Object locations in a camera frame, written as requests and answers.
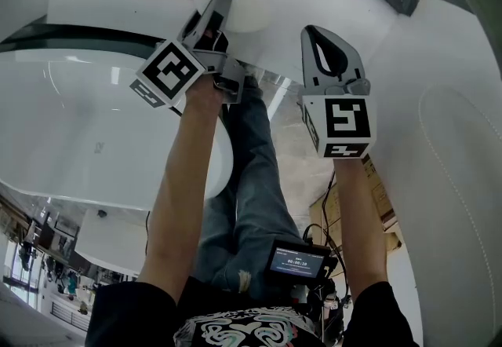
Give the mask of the white bathtub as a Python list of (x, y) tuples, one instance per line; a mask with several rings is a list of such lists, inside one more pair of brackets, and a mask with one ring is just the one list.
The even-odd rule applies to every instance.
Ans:
[(133, 89), (142, 63), (84, 49), (0, 53), (0, 183), (150, 210), (184, 103), (159, 107)]

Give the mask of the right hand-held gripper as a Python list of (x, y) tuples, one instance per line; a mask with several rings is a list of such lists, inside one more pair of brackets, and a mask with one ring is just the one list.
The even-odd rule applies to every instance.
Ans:
[(300, 40), (300, 109), (317, 156), (365, 157), (377, 139), (377, 112), (370, 82), (362, 79), (361, 57), (343, 38), (319, 26), (307, 25)]

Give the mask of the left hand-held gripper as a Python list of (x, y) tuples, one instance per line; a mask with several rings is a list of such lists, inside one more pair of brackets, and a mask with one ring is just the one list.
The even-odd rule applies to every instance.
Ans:
[(195, 10), (177, 40), (163, 42), (144, 61), (129, 88), (153, 108), (174, 108), (197, 79), (210, 75), (225, 103), (240, 103), (246, 70), (227, 54), (224, 34), (231, 2), (211, 0), (202, 15)]

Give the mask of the black printed t-shirt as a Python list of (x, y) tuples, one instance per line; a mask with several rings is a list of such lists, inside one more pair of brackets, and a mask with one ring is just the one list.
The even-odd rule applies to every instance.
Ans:
[[(185, 319), (179, 305), (147, 283), (102, 288), (85, 347), (325, 347), (314, 324), (293, 307), (212, 312)], [(342, 347), (419, 347), (387, 282), (355, 301)]]

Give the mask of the blue jeans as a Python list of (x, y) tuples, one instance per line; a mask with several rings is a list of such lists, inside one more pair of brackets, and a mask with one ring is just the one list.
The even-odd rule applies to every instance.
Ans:
[(261, 300), (287, 298), (289, 283), (275, 285), (264, 270), (276, 239), (301, 238), (282, 194), (270, 120), (259, 92), (245, 91), (224, 123), (234, 165), (224, 190), (205, 204), (194, 277), (221, 290)]

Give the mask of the person's right forearm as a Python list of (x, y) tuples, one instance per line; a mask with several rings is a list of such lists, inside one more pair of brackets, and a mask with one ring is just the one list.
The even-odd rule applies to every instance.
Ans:
[(373, 284), (388, 281), (384, 231), (362, 162), (335, 159), (333, 165), (347, 282), (357, 299)]

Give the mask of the small black display screen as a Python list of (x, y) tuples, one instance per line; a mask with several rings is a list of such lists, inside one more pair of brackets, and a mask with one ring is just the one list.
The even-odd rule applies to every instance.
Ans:
[(338, 263), (339, 258), (331, 255), (329, 247), (276, 239), (264, 276), (274, 283), (319, 287), (326, 282)]

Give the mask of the white platform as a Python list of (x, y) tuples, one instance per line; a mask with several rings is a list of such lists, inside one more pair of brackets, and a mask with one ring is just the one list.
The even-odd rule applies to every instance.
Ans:
[(147, 242), (147, 212), (89, 208), (80, 227), (75, 252), (92, 264), (127, 276), (137, 277), (143, 267)]

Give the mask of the person's left forearm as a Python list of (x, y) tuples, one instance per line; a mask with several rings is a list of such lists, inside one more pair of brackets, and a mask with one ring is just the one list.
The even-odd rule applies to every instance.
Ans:
[(148, 224), (138, 280), (179, 301), (191, 274), (202, 227), (209, 161), (224, 95), (211, 75), (197, 79), (186, 104)]

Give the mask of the brown cardboard box white labels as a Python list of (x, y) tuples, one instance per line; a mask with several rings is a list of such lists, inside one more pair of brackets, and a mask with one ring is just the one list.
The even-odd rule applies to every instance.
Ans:
[[(319, 199), (310, 207), (311, 222), (313, 224), (320, 225), (324, 230), (326, 230), (338, 247), (338, 250), (342, 251), (340, 209), (336, 186), (333, 186), (329, 192), (325, 210), (322, 210), (323, 200), (323, 198)], [(396, 216), (389, 222), (389, 225), (389, 227), (384, 227), (382, 223), (388, 253), (399, 249), (403, 244)]]

